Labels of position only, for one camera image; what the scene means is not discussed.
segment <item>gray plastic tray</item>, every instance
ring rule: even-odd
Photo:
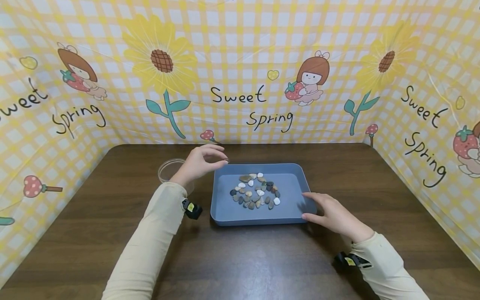
[[[239,183],[241,175],[263,173],[268,181],[273,181],[280,192],[280,205],[272,210],[267,205],[250,210],[233,201],[230,191]],[[261,183],[255,179],[252,191],[256,196],[255,186]],[[317,212],[312,199],[305,198],[302,192],[310,192],[305,174],[297,164],[258,164],[258,165],[226,165],[215,171],[213,183],[212,206],[210,215],[220,226],[268,225],[305,223],[302,213]],[[273,198],[271,192],[265,191],[265,196]]]

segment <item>brown table surface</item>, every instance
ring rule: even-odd
[[[0,299],[100,299],[125,244],[159,185],[157,170],[193,145],[111,149],[5,287]],[[375,150],[364,144],[226,145],[231,163],[293,162],[312,191],[340,200],[386,235],[430,299],[478,299],[480,273]],[[347,249],[320,226],[225,227],[210,219],[213,175],[190,199],[154,299],[376,299],[356,269],[336,270]]]

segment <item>gray pebble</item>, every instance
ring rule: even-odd
[[[252,180],[249,175],[240,176],[239,179],[240,179],[240,181],[242,181],[242,182],[249,182],[250,180]]]

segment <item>sunflower center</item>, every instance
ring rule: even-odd
[[[170,55],[168,55],[168,53],[162,50],[153,50],[152,54],[150,55],[150,60],[160,72],[170,73],[173,71],[172,58],[170,58]]]
[[[378,64],[378,71],[380,73],[385,73],[388,68],[392,65],[393,59],[395,58],[395,51],[390,51],[385,54],[384,58]]]

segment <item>beige sleeve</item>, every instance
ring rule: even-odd
[[[102,300],[150,300],[158,273],[183,218],[185,189],[163,183],[155,191],[108,280]]]
[[[382,300],[428,300],[415,279],[403,267],[403,260],[387,239],[375,232],[373,237],[352,245],[355,254],[372,263],[362,269],[363,279]]]

